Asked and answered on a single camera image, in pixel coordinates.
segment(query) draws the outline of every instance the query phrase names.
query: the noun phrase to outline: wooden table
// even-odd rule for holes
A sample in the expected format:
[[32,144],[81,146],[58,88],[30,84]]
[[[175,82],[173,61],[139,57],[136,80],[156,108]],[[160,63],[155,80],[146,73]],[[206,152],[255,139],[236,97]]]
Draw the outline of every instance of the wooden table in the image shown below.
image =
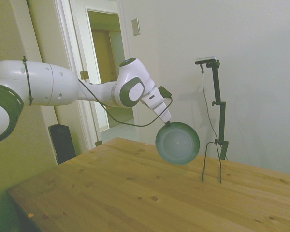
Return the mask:
[[290,232],[290,174],[116,138],[9,190],[43,232]]

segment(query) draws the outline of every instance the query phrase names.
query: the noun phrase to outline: floor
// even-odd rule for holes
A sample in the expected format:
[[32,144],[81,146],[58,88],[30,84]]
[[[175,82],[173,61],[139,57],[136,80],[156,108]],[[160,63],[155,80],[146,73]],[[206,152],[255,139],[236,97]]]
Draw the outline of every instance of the floor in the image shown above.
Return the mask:
[[[127,123],[134,124],[134,119],[127,121]],[[102,136],[103,143],[109,140],[112,140],[116,137],[138,141],[136,128],[134,126],[124,125],[124,124],[120,124],[108,130],[102,131],[101,136]]]

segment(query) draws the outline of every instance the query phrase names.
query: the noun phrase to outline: doorway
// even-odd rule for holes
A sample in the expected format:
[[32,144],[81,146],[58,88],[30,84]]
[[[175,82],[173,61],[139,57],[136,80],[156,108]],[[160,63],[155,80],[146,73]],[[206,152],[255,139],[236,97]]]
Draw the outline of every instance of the doorway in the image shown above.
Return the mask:
[[[101,83],[116,81],[119,65],[125,60],[117,14],[88,10],[91,34],[98,63]],[[132,108],[109,107],[106,109],[118,121],[134,123]],[[120,125],[107,114],[108,125],[100,127],[103,142],[107,138],[135,138],[135,128]]]

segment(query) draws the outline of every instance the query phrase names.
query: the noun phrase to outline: black cable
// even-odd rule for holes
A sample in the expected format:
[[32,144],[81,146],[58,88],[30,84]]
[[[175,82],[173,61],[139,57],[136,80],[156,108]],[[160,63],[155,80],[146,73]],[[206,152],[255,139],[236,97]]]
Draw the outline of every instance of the black cable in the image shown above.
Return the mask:
[[212,129],[213,129],[213,132],[214,132],[214,134],[215,134],[215,136],[216,136],[216,139],[217,139],[217,141],[219,140],[218,139],[218,136],[217,136],[217,134],[216,134],[216,131],[215,131],[215,129],[214,129],[214,127],[213,127],[213,124],[212,124],[212,120],[211,120],[211,118],[210,118],[210,116],[209,116],[209,111],[208,111],[208,105],[207,105],[207,99],[206,99],[206,95],[205,95],[205,90],[204,90],[204,70],[203,70],[203,66],[200,64],[200,67],[201,67],[201,73],[202,73],[202,87],[203,87],[203,95],[204,95],[204,99],[205,99],[205,104],[206,104],[206,110],[207,110],[207,117],[208,117],[208,120],[209,120],[209,123],[211,124],[211,127],[212,127]]
[[171,99],[170,104],[154,119],[152,120],[150,123],[147,123],[145,125],[135,125],[135,124],[131,124],[131,123],[126,123],[126,122],[120,122],[118,120],[116,120],[106,109],[106,107],[104,106],[104,104],[99,101],[99,99],[96,97],[96,95],[94,95],[94,93],[80,80],[78,79],[78,81],[89,91],[89,93],[91,93],[91,95],[97,100],[97,102],[102,106],[102,108],[107,112],[107,114],[115,121],[121,124],[125,124],[125,125],[129,125],[129,126],[135,126],[135,127],[146,127],[149,126],[150,124],[152,124],[154,121],[156,121],[168,108],[169,106],[172,104],[173,102],[173,98],[172,97],[168,97]]

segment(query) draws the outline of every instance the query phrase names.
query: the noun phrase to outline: wooden door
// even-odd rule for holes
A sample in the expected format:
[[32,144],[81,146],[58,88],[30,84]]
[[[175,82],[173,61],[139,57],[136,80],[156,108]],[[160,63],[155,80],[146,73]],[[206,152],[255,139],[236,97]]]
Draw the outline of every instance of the wooden door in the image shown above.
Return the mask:
[[108,31],[92,32],[101,83],[116,81],[111,40]]

